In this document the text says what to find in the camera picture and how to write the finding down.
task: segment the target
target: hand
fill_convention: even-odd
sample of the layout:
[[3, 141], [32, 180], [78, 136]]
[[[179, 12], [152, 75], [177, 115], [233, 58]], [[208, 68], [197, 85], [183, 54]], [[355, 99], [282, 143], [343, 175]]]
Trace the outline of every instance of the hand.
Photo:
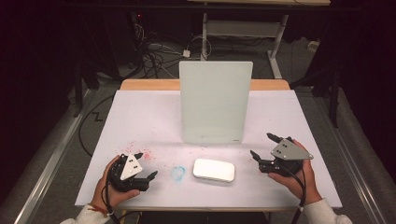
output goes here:
[[[299, 142], [297, 142], [294, 139], [293, 139], [293, 143], [296, 146], [305, 149], [303, 145], [301, 145]], [[315, 203], [322, 200], [317, 189], [317, 184], [315, 182], [315, 174], [311, 166], [311, 160], [303, 161], [303, 170], [305, 174], [305, 188], [306, 188], [305, 204]], [[299, 171], [296, 175], [301, 180], [301, 182], [304, 183], [303, 171]], [[293, 177], [291, 176], [285, 177], [275, 173], [269, 173], [268, 176], [273, 178], [277, 183], [288, 188], [290, 192], [294, 194], [294, 196], [296, 196], [298, 199], [301, 200], [301, 198], [303, 197], [303, 190], [301, 189], [301, 186], [298, 184], [297, 180], [295, 180]]]
[[[106, 205], [104, 204], [102, 197], [106, 198], [106, 193], [103, 188], [106, 185], [106, 177], [108, 170], [110, 169], [111, 165], [119, 159], [120, 156], [116, 156], [107, 166], [105, 171], [103, 172], [102, 178], [99, 179], [98, 184], [96, 185], [95, 193], [93, 194], [93, 198], [91, 201], [91, 205], [98, 206], [107, 211]], [[113, 189], [111, 185], [108, 186], [108, 199], [110, 200], [111, 207], [116, 207], [119, 203], [122, 203], [126, 200], [132, 199], [133, 197], [140, 194], [140, 191], [137, 189], [131, 189], [127, 192], [119, 192]]]

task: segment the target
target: gray carpet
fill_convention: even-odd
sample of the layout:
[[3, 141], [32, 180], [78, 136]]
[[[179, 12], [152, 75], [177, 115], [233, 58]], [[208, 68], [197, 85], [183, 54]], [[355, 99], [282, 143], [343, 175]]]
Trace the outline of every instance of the gray carpet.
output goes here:
[[[307, 40], [302, 39], [292, 44], [283, 43], [281, 45], [277, 60], [281, 74], [288, 82], [304, 76], [313, 57], [313, 53], [306, 50], [307, 43]], [[178, 52], [185, 48], [174, 43], [166, 43], [166, 46]], [[241, 49], [234, 49], [232, 53], [229, 52], [228, 47], [220, 49], [219, 46], [220, 43], [214, 44], [217, 49], [214, 48], [210, 60], [253, 61], [254, 78], [272, 78], [271, 69], [265, 56], [265, 51], [272, 46], [271, 40], [264, 40], [258, 46], [242, 47], [240, 45]], [[197, 57], [196, 55], [197, 52], [194, 52], [191, 57]], [[163, 54], [163, 57], [167, 60], [177, 58], [177, 56], [169, 54]], [[177, 77], [177, 65], [167, 67], [169, 65], [163, 64], [166, 71], [161, 70], [158, 74], [159, 78]], [[121, 71], [126, 74], [130, 69], [124, 66]], [[140, 78], [144, 75], [140, 73], [134, 78]], [[154, 73], [151, 71], [148, 75], [153, 76]], [[102, 100], [114, 94], [120, 86], [120, 84], [110, 81], [106, 76], [101, 75], [100, 77], [103, 80], [101, 87], [99, 90], [90, 93], [92, 100], [86, 101], [84, 110], [86, 113]], [[396, 219], [395, 185], [365, 138], [359, 123], [349, 109], [342, 90], [340, 90], [337, 114], [338, 129], [334, 129], [329, 124], [327, 116], [323, 113], [328, 105], [326, 97], [312, 97], [310, 88], [299, 88], [296, 92], [344, 206], [335, 212], [349, 216], [354, 223], [392, 223], [392, 220]], [[99, 112], [98, 117], [96, 117], [96, 114], [90, 114], [81, 126], [82, 142], [91, 153], [99, 139], [110, 106], [111, 99], [106, 100], [94, 110], [94, 112]], [[70, 125], [72, 111], [73, 106], [60, 120], [48, 141], [37, 151], [25, 173], [21, 176], [18, 185], [1, 207], [1, 223], [14, 223], [16, 220], [37, 179], [49, 161], [53, 149], [56, 147], [55, 144], [63, 139], [64, 132]], [[347, 150], [347, 153], [354, 158], [355, 163], [352, 167], [350, 161], [345, 159], [344, 150]], [[32, 223], [60, 223], [62, 220], [75, 217], [78, 214], [80, 209], [75, 207], [74, 203], [90, 159], [78, 140], [78, 132], [75, 132], [65, 148], [65, 154], [56, 175], [42, 201], [38, 202], [39, 206], [34, 216], [31, 216]], [[355, 168], [357, 168], [358, 175], [362, 177], [363, 181], [357, 182], [354, 180], [357, 175], [354, 172]], [[365, 184], [365, 189], [360, 189], [361, 183]], [[362, 198], [365, 192], [370, 193], [370, 196], [375, 200], [375, 208], [373, 208], [372, 203], [366, 203]], [[290, 223], [293, 215], [294, 211], [273, 213], [272, 223]], [[382, 217], [384, 220], [375, 220], [377, 217]], [[307, 223], [304, 215], [300, 217], [299, 223]]]

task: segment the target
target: floor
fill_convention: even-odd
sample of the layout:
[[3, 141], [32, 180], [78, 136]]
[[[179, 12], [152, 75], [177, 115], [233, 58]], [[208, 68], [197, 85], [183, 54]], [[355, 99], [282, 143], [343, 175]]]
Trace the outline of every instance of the floor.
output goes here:
[[[252, 61], [253, 78], [273, 78], [266, 57], [273, 39], [213, 38], [211, 41], [209, 60]], [[276, 60], [282, 77], [289, 83], [304, 77], [314, 56], [306, 48], [308, 43], [301, 39], [281, 44]], [[189, 46], [191, 59], [180, 59], [187, 46], [159, 38], [149, 47], [160, 65], [158, 72], [150, 69], [147, 61], [148, 67], [133, 78], [177, 78], [177, 62], [199, 58], [199, 44], [197, 41]], [[128, 65], [120, 67], [122, 75], [132, 70]], [[1, 223], [60, 223], [78, 214], [80, 208], [74, 202], [90, 163], [88, 154], [94, 151], [111, 107], [107, 98], [120, 87], [120, 83], [104, 74], [98, 74], [98, 78], [101, 83], [98, 90], [84, 91], [84, 107], [78, 117], [73, 117], [76, 106], [71, 104], [37, 151], [1, 207]], [[343, 203], [343, 208], [335, 212], [349, 216], [354, 223], [391, 223], [396, 218], [394, 182], [362, 133], [342, 90], [337, 129], [327, 117], [327, 97], [313, 97], [310, 87], [298, 88], [296, 93]], [[73, 92], [70, 101], [74, 101]], [[288, 223], [293, 213], [273, 213], [271, 223]], [[129, 218], [130, 223], [135, 221], [135, 217]], [[299, 223], [306, 223], [306, 218], [301, 216]]]

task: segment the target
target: table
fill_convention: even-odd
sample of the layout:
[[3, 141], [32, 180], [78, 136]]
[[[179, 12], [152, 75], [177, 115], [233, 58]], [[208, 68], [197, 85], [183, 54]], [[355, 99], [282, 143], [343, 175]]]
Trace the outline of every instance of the table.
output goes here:
[[[178, 80], [125, 80], [110, 109], [76, 205], [91, 200], [103, 167], [116, 154], [143, 152], [140, 164], [144, 171], [139, 175], [146, 177], [155, 170], [159, 173], [148, 191], [120, 204], [120, 209], [242, 212], [294, 209], [298, 200], [260, 173], [249, 154], [252, 149], [263, 159], [271, 160], [270, 150], [276, 143], [265, 136], [271, 132], [291, 135], [309, 148], [315, 156], [312, 165], [319, 191], [332, 207], [341, 207], [294, 91], [288, 90], [286, 81], [278, 79], [252, 80], [251, 87], [255, 91], [249, 96], [243, 143], [193, 146], [181, 142]], [[198, 158], [233, 163], [234, 181], [223, 183], [194, 177], [192, 166]]]
[[[330, 0], [190, 0], [193, 2], [211, 3], [228, 3], [228, 4], [253, 4], [253, 5], [281, 5], [281, 6], [328, 6]], [[282, 39], [283, 32], [286, 28], [286, 22], [289, 15], [283, 15], [280, 22], [257, 22], [257, 21], [210, 21], [207, 19], [207, 13], [203, 16], [202, 31], [202, 53], [201, 61], [207, 60], [207, 36], [208, 35], [233, 35], [233, 36], [256, 36], [256, 37], [274, 37], [275, 42], [272, 50], [267, 51], [269, 63], [274, 74], [274, 78], [282, 78], [279, 66], [276, 62], [276, 53]]]

